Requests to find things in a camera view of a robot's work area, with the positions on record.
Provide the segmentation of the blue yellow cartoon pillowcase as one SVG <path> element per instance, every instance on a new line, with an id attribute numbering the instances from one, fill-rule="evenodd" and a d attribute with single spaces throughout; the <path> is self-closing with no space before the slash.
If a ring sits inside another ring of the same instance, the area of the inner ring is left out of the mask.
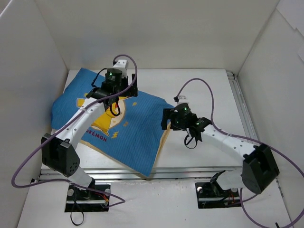
<path id="1" fill-rule="evenodd" d="M 64 93 L 53 103 L 51 126 L 63 127 L 83 105 L 96 73 L 81 68 Z M 140 91 L 137 97 L 121 96 L 87 129 L 81 142 L 101 151 L 144 176 L 149 176 L 161 140 L 162 113 L 172 108 L 163 98 Z"/>

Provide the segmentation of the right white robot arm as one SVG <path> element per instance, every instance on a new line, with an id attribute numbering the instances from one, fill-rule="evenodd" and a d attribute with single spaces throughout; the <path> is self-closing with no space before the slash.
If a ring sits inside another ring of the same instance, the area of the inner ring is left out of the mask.
<path id="1" fill-rule="evenodd" d="M 211 120 L 191 112 L 187 103 L 162 112 L 162 129 L 186 131 L 196 142 L 206 142 L 236 160 L 242 168 L 234 171 L 220 171 L 210 180 L 210 190 L 220 196 L 232 188 L 247 188 L 254 194 L 261 194 L 279 175 L 279 169 L 269 146 L 254 145 L 217 130 Z"/>

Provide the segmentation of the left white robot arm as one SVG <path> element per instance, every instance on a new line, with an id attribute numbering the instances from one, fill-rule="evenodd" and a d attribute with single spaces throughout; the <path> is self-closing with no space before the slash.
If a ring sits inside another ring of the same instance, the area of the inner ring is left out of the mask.
<path id="1" fill-rule="evenodd" d="M 118 102 L 119 95 L 135 95 L 135 91 L 136 87 L 128 84 L 127 67 L 107 69 L 101 86 L 92 88 L 73 117 L 53 135 L 45 134 L 41 139 L 42 163 L 75 184 L 84 199 L 94 196 L 95 180 L 81 168 L 77 145 L 94 121 Z"/>

